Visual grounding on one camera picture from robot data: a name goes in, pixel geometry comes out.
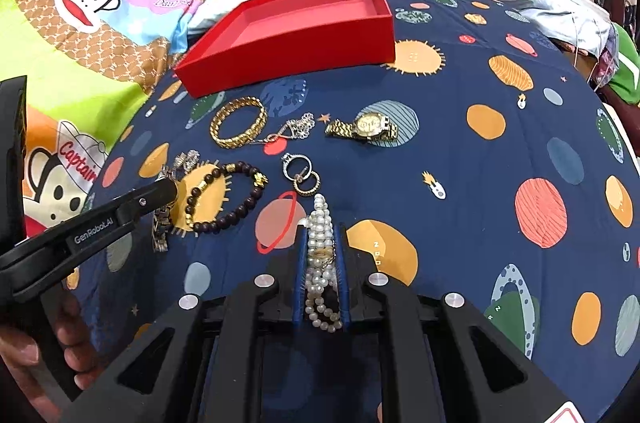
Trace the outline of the gold wristwatch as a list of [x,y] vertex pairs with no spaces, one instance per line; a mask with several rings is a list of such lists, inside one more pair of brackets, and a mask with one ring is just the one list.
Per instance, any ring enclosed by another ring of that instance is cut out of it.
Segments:
[[371,111],[360,113],[350,123],[335,119],[326,125],[324,134],[358,142],[392,142],[398,136],[398,127],[386,114]]

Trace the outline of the gold chain bangle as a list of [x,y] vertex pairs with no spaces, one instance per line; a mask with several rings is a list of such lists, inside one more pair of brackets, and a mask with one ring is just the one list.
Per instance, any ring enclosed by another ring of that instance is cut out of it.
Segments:
[[209,135],[220,148],[238,149],[254,142],[267,120],[267,110],[259,98],[236,98],[215,113],[209,125]]

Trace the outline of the navy planet print bedsheet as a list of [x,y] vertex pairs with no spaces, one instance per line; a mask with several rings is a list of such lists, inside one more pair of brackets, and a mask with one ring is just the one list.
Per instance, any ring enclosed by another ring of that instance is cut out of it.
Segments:
[[[166,76],[114,147],[88,202],[149,183],[188,151],[189,192],[215,164],[268,177],[254,211],[195,235],[177,203],[166,252],[148,219],[73,280],[104,360],[179,297],[231,292],[292,251],[314,207],[291,176],[313,169],[348,243],[416,293],[462,294],[575,404],[600,419],[639,361],[639,175],[608,111],[562,53],[493,0],[387,0],[397,58],[200,99]],[[215,113],[254,96],[254,142],[218,147]],[[326,136],[381,112],[392,142]]]

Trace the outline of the red shallow tray box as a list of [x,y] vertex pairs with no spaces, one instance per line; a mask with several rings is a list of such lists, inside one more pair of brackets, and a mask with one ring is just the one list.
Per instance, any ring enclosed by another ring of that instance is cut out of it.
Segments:
[[393,62],[386,0],[249,0],[175,66],[194,98],[282,76]]

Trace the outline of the colourful monkey cartoon blanket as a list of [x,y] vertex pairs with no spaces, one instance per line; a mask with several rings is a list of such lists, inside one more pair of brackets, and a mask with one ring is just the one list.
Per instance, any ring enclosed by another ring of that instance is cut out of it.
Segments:
[[117,139],[186,50],[202,1],[1,0],[1,75],[27,80],[27,235],[80,212]]

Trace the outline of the green garment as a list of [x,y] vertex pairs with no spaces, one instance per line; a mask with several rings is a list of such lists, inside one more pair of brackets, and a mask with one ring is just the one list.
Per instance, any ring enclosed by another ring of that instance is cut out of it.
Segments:
[[639,53],[636,44],[619,24],[613,24],[618,34],[618,66],[608,86],[626,104],[636,106],[640,100]]

